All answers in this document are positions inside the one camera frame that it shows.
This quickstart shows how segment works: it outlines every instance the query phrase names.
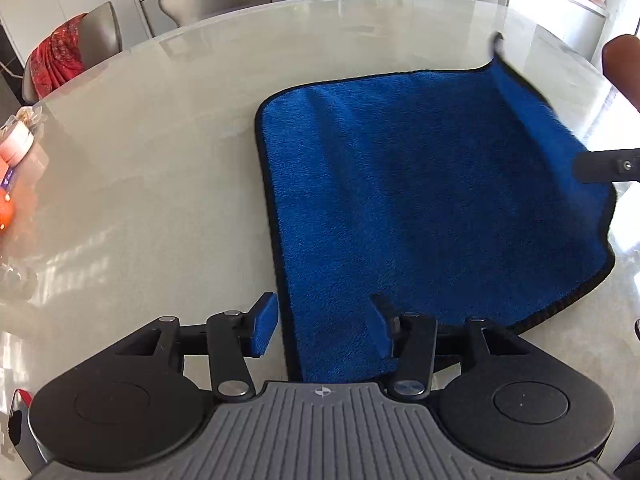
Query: orange object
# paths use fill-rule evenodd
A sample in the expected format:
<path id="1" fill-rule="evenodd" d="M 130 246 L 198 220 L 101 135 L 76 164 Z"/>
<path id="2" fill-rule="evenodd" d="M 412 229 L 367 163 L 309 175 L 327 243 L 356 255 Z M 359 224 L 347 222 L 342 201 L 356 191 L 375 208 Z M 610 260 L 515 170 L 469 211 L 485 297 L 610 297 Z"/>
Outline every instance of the orange object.
<path id="1" fill-rule="evenodd" d="M 1 190 L 0 191 L 0 232 L 4 231 L 11 225 L 11 220 L 14 219 L 15 205 L 11 200 L 9 194 Z"/>

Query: chair with red cloth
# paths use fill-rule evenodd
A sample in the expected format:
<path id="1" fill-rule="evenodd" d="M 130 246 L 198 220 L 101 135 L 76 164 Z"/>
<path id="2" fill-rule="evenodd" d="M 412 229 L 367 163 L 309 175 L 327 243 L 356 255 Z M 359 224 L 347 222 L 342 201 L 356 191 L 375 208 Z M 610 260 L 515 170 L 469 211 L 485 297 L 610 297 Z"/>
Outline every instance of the chair with red cloth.
<path id="1" fill-rule="evenodd" d="M 22 98 L 34 104 L 92 66 L 122 51 L 111 2 L 58 27 L 31 53 L 24 67 Z"/>

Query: table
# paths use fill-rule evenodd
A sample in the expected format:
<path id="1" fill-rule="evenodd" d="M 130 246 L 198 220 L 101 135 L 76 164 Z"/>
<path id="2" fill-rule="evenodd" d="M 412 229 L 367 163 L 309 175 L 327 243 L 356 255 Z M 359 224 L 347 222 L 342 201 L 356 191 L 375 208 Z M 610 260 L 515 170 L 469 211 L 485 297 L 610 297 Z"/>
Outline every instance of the table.
<path id="1" fill-rule="evenodd" d="M 5 258 L 37 273 L 29 301 L 0 301 L 0 425 L 17 387 L 43 384 L 164 314 L 183 324 L 274 290 L 254 115 L 313 81 L 506 59 L 591 149 L 640 146 L 624 98 L 545 29 L 471 0 L 298 0 L 240 10 L 140 44 L 43 102 L 49 165 L 18 189 Z M 640 184 L 619 186 L 611 275 L 526 337 L 606 389 L 614 468 L 640 438 Z M 285 377 L 280 337 L 250 367 Z M 208 383 L 206 362 L 186 374 Z M 5 437 L 0 476 L 28 472 Z"/>

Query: black towel border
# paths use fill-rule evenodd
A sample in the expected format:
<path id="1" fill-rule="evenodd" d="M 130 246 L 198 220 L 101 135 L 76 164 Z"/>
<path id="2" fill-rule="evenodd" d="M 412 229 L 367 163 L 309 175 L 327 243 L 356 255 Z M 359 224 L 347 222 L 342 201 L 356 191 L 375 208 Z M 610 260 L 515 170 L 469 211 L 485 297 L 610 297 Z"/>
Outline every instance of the black towel border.
<path id="1" fill-rule="evenodd" d="M 289 381 L 293 382 L 303 382 L 302 377 L 302 368 L 300 367 L 300 356 L 298 354 L 298 345 L 296 343 L 295 336 L 295 326 L 293 319 L 293 312 L 290 307 L 290 297 L 289 297 L 289 286 L 287 285 L 287 275 L 285 272 L 284 266 L 284 255 L 282 253 L 282 240 L 280 238 L 280 224 L 278 222 L 278 213 L 275 205 L 275 193 L 273 189 L 273 179 L 271 175 L 271 169 L 269 167 L 269 159 L 267 156 L 266 144 L 264 142 L 264 136 L 262 135 L 262 114 L 271 101 L 277 99 L 283 94 L 291 92 L 293 90 L 297 90 L 299 88 L 307 88 L 310 86 L 322 86 L 325 84 L 334 84 L 334 83 L 342 83 L 347 81 L 358 81 L 363 79 L 370 79 L 374 77 L 387 76 L 387 75 L 407 75 L 407 74 L 415 74 L 420 72 L 438 72 L 438 73 L 457 73 L 457 72 L 465 72 L 465 73 L 473 73 L 473 72 L 484 72 L 487 70 L 493 62 L 497 62 L 504 69 L 504 71 L 517 83 L 526 88 L 529 92 L 535 95 L 540 101 L 542 101 L 549 109 L 551 109 L 554 114 L 557 116 L 555 111 L 553 110 L 549 101 L 540 93 L 540 91 L 535 88 L 529 81 L 527 81 L 523 76 L 521 76 L 509 63 L 507 63 L 501 53 L 501 44 L 503 37 L 499 32 L 496 32 L 492 38 L 492 47 L 494 58 L 487 63 L 486 65 L 480 66 L 478 68 L 471 69 L 456 69 L 456 70 L 433 70 L 433 69 L 421 69 L 421 70 L 412 70 L 410 72 L 390 72 L 386 74 L 372 74 L 365 76 L 356 76 L 345 79 L 336 79 L 330 81 L 319 81 L 313 83 L 305 83 L 298 86 L 293 86 L 291 88 L 286 88 L 281 90 L 274 95 L 270 96 L 266 100 L 264 100 L 255 114 L 255 140 L 258 148 L 258 158 L 260 159 L 260 166 L 262 168 L 262 182 L 264 184 L 264 194 L 267 205 L 267 216 L 269 219 L 269 230 L 271 235 L 271 249 L 273 251 L 273 263 L 276 273 L 276 286 L 278 289 L 278 299 L 280 302 L 280 320 L 282 326 L 282 341 L 284 345 L 284 355 L 285 362 L 287 367 L 287 377 Z M 604 279 L 609 276 L 613 267 L 616 263 L 616 255 L 613 251 L 613 248 L 609 244 L 608 234 L 609 234 L 609 226 L 611 224 L 611 220 L 613 218 L 613 212 L 616 208 L 616 189 L 613 187 L 613 184 L 609 185 L 609 195 L 607 197 L 607 202 L 605 204 L 605 208 L 603 214 L 598 223 L 598 236 L 600 237 L 600 243 L 602 247 L 607 252 L 607 259 L 602 266 L 593 276 L 591 276 L 585 282 L 582 282 L 578 285 L 574 290 L 569 292 L 564 297 L 559 300 L 554 301 L 553 303 L 547 305 L 546 307 L 540 309 L 539 311 L 534 312 L 530 316 L 527 316 L 525 319 L 520 320 L 517 323 L 512 324 L 508 328 L 513 330 L 516 334 L 521 334 L 530 328 L 533 328 L 536 325 L 539 325 L 544 320 L 554 316 L 561 310 L 566 309 L 569 305 L 575 303 L 583 296 L 589 294 L 594 288 L 596 288 L 600 283 L 604 281 Z"/>

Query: crosshair symbol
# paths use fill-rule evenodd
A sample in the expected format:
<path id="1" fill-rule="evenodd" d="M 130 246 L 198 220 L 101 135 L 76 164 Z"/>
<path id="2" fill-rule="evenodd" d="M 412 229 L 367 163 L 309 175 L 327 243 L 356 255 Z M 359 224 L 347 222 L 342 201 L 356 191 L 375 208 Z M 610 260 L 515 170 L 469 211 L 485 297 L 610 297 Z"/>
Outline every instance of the crosshair symbol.
<path id="1" fill-rule="evenodd" d="M 316 388 L 314 393 L 319 395 L 320 397 L 326 397 L 329 394 L 332 394 L 334 391 L 327 388 L 326 386 L 320 386 L 320 388 Z"/>

